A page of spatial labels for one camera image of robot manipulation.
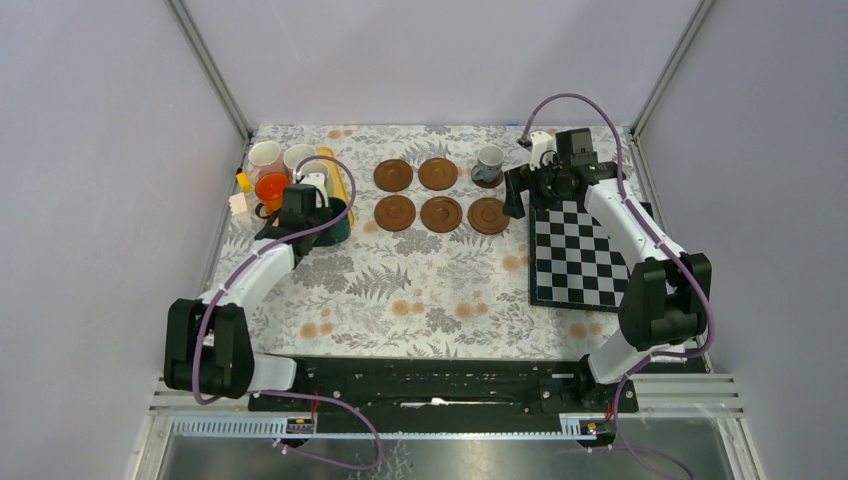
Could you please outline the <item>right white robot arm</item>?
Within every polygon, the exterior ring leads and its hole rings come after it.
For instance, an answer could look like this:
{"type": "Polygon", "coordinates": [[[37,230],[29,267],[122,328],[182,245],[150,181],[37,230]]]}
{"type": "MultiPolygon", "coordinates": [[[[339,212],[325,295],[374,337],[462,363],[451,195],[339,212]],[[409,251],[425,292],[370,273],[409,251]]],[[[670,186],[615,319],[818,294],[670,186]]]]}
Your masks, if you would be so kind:
{"type": "Polygon", "coordinates": [[[601,162],[587,128],[523,134],[528,163],[505,174],[506,216],[525,216],[522,195],[541,210],[575,201],[607,233],[630,272],[617,318],[619,329],[582,361],[575,402],[597,412],[613,398],[612,384],[653,354],[701,335],[711,309],[711,264],[672,241],[636,200],[622,168],[601,162]]]}

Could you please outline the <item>brown wooden coaster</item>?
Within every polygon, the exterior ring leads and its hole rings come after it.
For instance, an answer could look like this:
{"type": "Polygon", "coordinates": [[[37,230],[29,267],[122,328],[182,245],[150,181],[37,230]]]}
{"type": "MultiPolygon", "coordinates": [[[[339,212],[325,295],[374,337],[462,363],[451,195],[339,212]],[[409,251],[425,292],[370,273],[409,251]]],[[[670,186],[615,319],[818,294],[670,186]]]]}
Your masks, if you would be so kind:
{"type": "Polygon", "coordinates": [[[418,179],[427,189],[443,191],[452,187],[457,181],[458,168],[447,158],[430,158],[420,165],[418,179]]]}
{"type": "Polygon", "coordinates": [[[416,206],[403,195],[381,199],[374,208],[374,219],[383,230],[399,232],[409,228],[416,218],[416,206]]]}
{"type": "Polygon", "coordinates": [[[413,168],[402,159],[389,159],[377,165],[373,181],[377,188],[386,192],[400,192],[412,183],[413,168]]]}
{"type": "Polygon", "coordinates": [[[478,233],[496,235],[503,232],[510,218],[503,213],[504,203],[496,198],[480,198],[468,210],[467,219],[478,233]]]}
{"type": "Polygon", "coordinates": [[[420,219],[423,225],[435,233],[447,233],[456,229],[463,218],[460,204],[447,196],[437,196],[427,200],[421,207],[420,219]]]}

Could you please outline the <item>light green mug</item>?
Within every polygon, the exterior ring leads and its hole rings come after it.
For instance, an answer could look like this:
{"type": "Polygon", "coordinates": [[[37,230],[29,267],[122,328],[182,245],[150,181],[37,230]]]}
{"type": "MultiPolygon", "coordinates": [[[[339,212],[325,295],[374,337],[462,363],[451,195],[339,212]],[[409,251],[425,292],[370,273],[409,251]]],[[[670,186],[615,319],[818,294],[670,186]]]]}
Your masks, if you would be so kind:
{"type": "Polygon", "coordinates": [[[306,162],[304,165],[300,166],[299,170],[298,170],[298,174],[297,174],[298,182],[301,180],[301,178],[304,175],[306,175],[308,173],[323,173],[323,174],[325,174],[326,177],[327,177],[326,191],[327,191],[328,196],[333,192],[333,190],[332,190],[333,185],[332,185],[332,180],[330,178],[329,167],[327,165],[325,165],[322,160],[311,160],[309,162],[306,162]]]}

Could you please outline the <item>orange mug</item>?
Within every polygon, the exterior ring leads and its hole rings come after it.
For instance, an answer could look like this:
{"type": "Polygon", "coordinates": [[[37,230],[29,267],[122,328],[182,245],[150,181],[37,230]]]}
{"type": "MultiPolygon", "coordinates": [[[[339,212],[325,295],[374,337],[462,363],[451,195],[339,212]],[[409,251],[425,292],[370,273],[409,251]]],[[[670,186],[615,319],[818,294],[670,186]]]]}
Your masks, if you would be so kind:
{"type": "Polygon", "coordinates": [[[261,219],[268,219],[281,209],[284,191],[289,184],[290,180],[284,173],[270,173],[262,176],[255,185],[255,193],[259,200],[255,214],[261,219]]]}

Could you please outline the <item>dark green mug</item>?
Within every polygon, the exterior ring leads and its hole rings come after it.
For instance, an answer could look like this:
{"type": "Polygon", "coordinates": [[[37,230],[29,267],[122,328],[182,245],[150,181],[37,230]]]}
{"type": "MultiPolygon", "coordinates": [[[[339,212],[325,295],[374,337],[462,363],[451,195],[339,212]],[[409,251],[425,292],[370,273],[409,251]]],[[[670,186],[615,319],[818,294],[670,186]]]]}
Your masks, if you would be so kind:
{"type": "Polygon", "coordinates": [[[330,197],[328,199],[328,207],[321,210],[322,213],[325,213],[327,219],[333,220],[342,213],[344,213],[344,217],[317,234],[314,242],[316,247],[335,246],[349,238],[351,234],[349,210],[350,207],[345,200],[337,197],[330,197]]]}

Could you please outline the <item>grey mug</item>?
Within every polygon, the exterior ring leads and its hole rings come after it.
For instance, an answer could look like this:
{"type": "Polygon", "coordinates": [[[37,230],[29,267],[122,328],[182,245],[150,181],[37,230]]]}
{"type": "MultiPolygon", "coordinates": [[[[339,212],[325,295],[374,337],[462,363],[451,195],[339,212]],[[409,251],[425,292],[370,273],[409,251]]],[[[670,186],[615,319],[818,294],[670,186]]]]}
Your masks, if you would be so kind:
{"type": "Polygon", "coordinates": [[[482,147],[477,153],[476,164],[471,178],[478,183],[492,183],[502,173],[504,152],[494,145],[482,147]]]}

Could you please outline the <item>dark brown coaster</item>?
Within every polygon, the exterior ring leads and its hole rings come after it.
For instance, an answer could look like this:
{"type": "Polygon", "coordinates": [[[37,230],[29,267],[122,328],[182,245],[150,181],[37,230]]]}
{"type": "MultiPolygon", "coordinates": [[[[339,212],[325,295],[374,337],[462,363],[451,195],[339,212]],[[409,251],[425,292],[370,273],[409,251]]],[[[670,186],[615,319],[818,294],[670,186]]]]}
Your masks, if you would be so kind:
{"type": "Polygon", "coordinates": [[[492,181],[484,181],[479,179],[473,179],[473,183],[483,189],[494,189],[500,186],[504,181],[504,174],[499,173],[492,181]]]}

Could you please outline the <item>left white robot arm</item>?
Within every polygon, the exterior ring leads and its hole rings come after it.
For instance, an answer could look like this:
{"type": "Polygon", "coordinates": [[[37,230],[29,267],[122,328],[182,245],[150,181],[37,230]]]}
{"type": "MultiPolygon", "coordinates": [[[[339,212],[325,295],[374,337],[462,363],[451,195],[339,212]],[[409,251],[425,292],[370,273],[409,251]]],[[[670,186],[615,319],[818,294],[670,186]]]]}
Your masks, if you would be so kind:
{"type": "Polygon", "coordinates": [[[245,259],[217,287],[177,299],[167,314],[164,382],[207,405],[220,398],[272,391],[288,411],[309,401],[310,385],[295,360],[255,352],[247,321],[270,290],[316,247],[350,234],[351,205],[311,185],[290,185],[268,215],[245,259]]]}

